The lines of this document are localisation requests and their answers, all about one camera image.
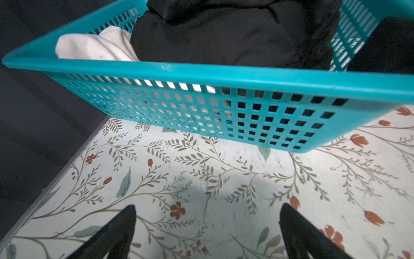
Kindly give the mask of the black t-shirt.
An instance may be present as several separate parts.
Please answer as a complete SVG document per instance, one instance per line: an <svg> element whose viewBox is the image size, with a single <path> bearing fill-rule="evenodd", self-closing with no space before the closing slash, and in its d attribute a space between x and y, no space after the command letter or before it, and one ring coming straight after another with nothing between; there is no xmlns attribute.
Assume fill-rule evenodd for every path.
<svg viewBox="0 0 414 259"><path fill-rule="evenodd" d="M341 1L148 1L130 39L145 62L328 70Z"/></svg>

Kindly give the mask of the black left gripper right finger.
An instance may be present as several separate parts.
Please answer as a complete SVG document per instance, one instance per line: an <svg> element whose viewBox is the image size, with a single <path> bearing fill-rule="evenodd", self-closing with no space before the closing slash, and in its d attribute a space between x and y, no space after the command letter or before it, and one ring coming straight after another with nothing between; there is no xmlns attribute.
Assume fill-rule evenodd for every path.
<svg viewBox="0 0 414 259"><path fill-rule="evenodd" d="M290 259L349 259L342 234L332 226L317 229L294 207L283 204L280 229Z"/></svg>

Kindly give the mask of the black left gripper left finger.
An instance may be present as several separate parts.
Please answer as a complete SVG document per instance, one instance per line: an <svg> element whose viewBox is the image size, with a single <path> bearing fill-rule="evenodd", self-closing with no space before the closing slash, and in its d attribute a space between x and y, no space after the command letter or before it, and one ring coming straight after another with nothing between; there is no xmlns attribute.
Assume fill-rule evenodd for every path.
<svg viewBox="0 0 414 259"><path fill-rule="evenodd" d="M74 251L69 259L126 259L135 232L136 209L126 206L87 242Z"/></svg>

